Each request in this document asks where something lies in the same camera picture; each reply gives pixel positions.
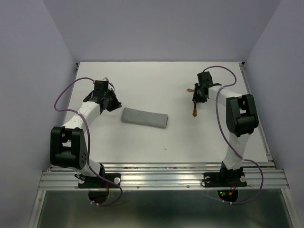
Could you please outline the grey cloth napkin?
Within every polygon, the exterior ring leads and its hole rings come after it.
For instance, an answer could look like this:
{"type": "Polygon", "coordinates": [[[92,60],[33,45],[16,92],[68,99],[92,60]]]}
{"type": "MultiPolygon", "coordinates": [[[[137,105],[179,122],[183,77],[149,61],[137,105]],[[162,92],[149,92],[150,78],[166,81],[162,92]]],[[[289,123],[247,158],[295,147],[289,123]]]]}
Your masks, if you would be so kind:
{"type": "Polygon", "coordinates": [[[123,109],[121,121],[126,124],[143,125],[165,129],[167,127],[169,116],[167,114],[152,113],[131,109],[123,109]]]}

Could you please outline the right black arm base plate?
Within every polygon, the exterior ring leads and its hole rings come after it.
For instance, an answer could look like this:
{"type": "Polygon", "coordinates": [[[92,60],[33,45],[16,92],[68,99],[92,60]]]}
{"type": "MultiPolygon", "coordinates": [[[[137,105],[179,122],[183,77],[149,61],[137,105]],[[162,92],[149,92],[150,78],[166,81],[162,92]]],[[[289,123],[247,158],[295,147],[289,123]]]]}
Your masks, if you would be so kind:
{"type": "Polygon", "coordinates": [[[206,188],[230,188],[234,187],[246,187],[247,181],[244,173],[225,175],[220,172],[205,172],[203,173],[203,180],[201,186],[206,188]]]}

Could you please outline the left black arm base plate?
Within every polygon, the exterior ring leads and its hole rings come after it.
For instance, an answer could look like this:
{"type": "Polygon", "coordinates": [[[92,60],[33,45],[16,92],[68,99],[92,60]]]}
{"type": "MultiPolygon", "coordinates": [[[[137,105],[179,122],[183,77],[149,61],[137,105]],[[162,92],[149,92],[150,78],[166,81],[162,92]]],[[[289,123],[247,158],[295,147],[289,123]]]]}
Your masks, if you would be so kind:
{"type": "MultiPolygon", "coordinates": [[[[74,176],[78,179],[78,188],[80,189],[118,188],[114,184],[108,183],[99,177],[87,177],[82,174],[75,174],[74,176]]],[[[117,185],[120,185],[120,173],[106,173],[105,178],[117,185]]]]}

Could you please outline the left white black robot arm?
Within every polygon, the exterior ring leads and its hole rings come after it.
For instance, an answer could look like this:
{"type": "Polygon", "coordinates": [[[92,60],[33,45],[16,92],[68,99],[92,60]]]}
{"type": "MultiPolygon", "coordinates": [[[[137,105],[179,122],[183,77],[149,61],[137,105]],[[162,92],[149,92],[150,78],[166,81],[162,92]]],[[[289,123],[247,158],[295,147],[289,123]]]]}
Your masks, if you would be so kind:
{"type": "Polygon", "coordinates": [[[93,90],[83,99],[79,110],[69,109],[74,115],[62,126],[55,126],[50,132],[50,163],[69,168],[79,173],[79,179],[90,181],[95,187],[105,182],[105,168],[90,159],[91,136],[89,125],[103,111],[121,108],[108,78],[93,80],[93,90]]]}

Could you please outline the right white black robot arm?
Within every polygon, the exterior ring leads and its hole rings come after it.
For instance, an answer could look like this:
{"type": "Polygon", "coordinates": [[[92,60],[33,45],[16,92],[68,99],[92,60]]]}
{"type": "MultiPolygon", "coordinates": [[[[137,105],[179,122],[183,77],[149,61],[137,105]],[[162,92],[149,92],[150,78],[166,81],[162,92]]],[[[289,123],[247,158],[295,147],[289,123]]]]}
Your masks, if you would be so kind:
{"type": "Polygon", "coordinates": [[[197,74],[198,83],[194,85],[192,101],[193,116],[197,116],[197,104],[208,100],[216,102],[216,115],[219,121],[219,107],[226,108],[226,126],[229,138],[228,149],[221,163],[219,172],[206,172],[202,185],[207,188],[230,187],[234,184],[241,187],[247,185],[243,172],[243,157],[250,135],[259,125],[254,97],[251,94],[238,94],[228,90],[226,86],[214,83],[209,71],[197,74]]]}

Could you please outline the gold knife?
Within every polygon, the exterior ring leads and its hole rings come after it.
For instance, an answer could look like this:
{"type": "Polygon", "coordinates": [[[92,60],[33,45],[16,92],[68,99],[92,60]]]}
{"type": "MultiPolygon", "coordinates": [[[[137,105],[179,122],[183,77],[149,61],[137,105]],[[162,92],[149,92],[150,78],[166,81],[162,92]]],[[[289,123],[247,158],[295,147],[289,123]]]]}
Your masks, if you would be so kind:
{"type": "Polygon", "coordinates": [[[192,116],[196,117],[197,116],[197,102],[194,101],[193,104],[194,104],[194,107],[193,107],[192,116]]]}

